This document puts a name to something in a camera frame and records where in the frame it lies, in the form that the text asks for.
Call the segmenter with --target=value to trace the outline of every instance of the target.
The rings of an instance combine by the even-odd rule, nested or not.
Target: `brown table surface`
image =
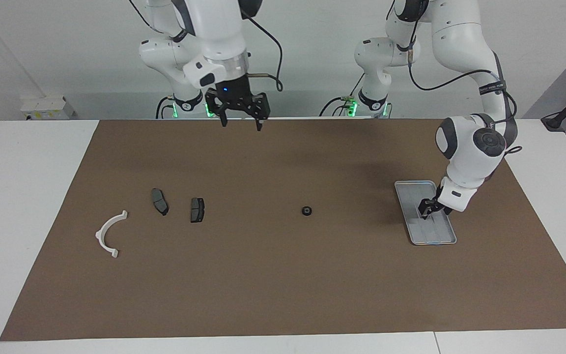
[[[101,121],[0,340],[566,327],[566,265],[505,162],[457,244],[409,242],[394,183],[440,180],[438,124]],[[122,210],[112,258],[94,235]]]

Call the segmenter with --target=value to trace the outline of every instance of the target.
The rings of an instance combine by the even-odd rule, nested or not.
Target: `green led indicator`
[[[211,118],[213,117],[215,114],[213,114],[210,110],[209,110],[209,105],[207,105],[206,103],[204,104],[204,109],[206,109],[206,115]]]
[[[351,101],[351,103],[353,103],[353,105],[351,107],[348,108],[348,116],[349,117],[354,117],[355,114],[357,113],[357,102],[353,99]]]

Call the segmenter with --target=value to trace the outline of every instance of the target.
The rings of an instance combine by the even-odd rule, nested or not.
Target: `gray tray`
[[[409,239],[413,244],[438,245],[457,242],[449,216],[443,211],[432,213],[427,220],[423,220],[418,212],[418,204],[422,199],[436,195],[436,184],[433,181],[396,181],[395,188]]]

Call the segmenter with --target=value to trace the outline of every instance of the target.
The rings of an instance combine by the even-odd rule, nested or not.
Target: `curved white bracket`
[[[120,215],[115,215],[114,217],[108,219],[108,221],[104,223],[104,226],[102,226],[102,228],[95,233],[95,238],[99,241],[99,245],[102,246],[102,248],[106,251],[109,251],[113,258],[117,258],[119,251],[106,246],[104,242],[104,236],[106,236],[106,231],[108,231],[108,228],[110,228],[110,226],[113,226],[113,224],[115,224],[117,221],[125,220],[126,217],[128,217],[128,212],[124,210]]]

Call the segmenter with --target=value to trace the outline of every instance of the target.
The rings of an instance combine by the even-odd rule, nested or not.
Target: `white table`
[[[524,149],[508,163],[566,262],[566,136],[537,120],[517,124]],[[97,121],[0,121],[0,334],[96,127]],[[566,329],[0,343],[0,353],[54,352],[558,354],[566,353]]]

